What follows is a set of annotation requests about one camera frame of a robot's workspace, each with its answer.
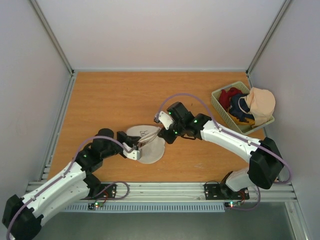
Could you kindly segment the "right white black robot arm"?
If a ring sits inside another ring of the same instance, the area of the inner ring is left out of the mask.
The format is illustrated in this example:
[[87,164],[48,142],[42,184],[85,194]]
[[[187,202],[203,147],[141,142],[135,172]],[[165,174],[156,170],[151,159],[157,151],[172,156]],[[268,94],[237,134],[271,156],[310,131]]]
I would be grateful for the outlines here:
[[181,102],[156,113],[154,121],[163,125],[158,136],[168,144],[173,144],[178,137],[199,139],[223,147],[248,163],[246,168],[228,172],[219,183],[220,193],[226,199],[252,186],[270,189],[284,167],[272,139],[259,140],[237,133],[214,122],[208,115],[193,115]]

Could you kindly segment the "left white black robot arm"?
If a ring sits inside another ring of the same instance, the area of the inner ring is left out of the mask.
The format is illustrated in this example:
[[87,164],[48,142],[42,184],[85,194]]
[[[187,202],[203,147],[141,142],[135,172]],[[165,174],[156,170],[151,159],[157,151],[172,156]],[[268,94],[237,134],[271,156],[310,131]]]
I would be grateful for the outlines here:
[[54,177],[23,196],[14,194],[6,201],[2,217],[6,239],[32,240],[48,220],[68,205],[86,198],[96,199],[101,193],[101,181],[93,173],[104,159],[115,155],[139,159],[140,139],[108,128],[87,138]]

